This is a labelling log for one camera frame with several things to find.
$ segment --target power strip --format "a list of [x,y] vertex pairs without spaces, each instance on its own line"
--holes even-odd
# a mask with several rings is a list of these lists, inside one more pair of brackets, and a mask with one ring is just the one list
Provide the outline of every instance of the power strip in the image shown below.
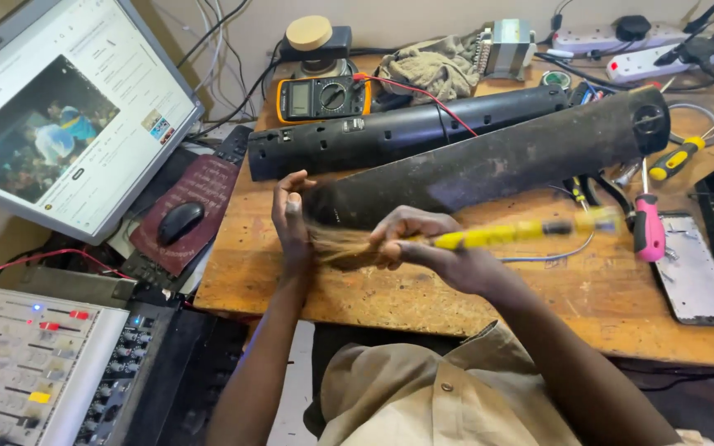
[[[666,23],[652,23],[647,38],[633,42],[626,50],[636,50],[663,45],[678,44],[688,37],[679,28]],[[580,28],[561,28],[553,36],[553,48],[569,51],[575,54],[587,53],[592,50],[608,51],[621,49],[628,45],[616,38],[616,29],[611,25],[600,25]]]
[[[655,61],[661,55],[676,46],[668,45],[615,56],[610,59],[606,67],[608,78],[614,83],[628,83],[654,76],[673,75],[674,73],[696,68],[696,65],[683,64],[679,59],[670,65],[655,66]],[[714,65],[714,55],[710,56],[709,61],[710,64]]]

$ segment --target pink screwdriver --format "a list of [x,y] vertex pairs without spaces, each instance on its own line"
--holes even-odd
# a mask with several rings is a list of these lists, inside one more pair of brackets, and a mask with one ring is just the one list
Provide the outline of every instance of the pink screwdriver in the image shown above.
[[645,262],[655,262],[666,255],[666,229],[657,212],[657,197],[649,193],[647,159],[641,164],[643,192],[635,197],[635,229],[632,233],[635,255]]

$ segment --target audio mixer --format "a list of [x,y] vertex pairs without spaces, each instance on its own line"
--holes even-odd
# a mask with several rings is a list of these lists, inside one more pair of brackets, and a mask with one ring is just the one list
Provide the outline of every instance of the audio mixer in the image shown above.
[[0,289],[0,446],[119,444],[166,310],[145,309]]

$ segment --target mouse pad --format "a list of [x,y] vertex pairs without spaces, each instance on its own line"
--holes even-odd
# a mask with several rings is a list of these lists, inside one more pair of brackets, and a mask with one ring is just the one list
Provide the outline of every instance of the mouse pad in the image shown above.
[[[228,208],[239,167],[213,155],[201,155],[186,168],[181,179],[148,212],[129,240],[145,256],[172,275],[181,275],[184,267],[205,247],[222,223]],[[156,241],[159,223],[170,209],[186,202],[200,202],[205,217],[198,226],[169,246]]]

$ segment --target orange multimeter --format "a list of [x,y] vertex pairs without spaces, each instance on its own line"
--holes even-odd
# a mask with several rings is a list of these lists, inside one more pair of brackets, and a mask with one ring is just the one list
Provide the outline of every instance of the orange multimeter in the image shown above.
[[286,125],[370,112],[371,84],[352,76],[287,79],[277,86],[277,117]]

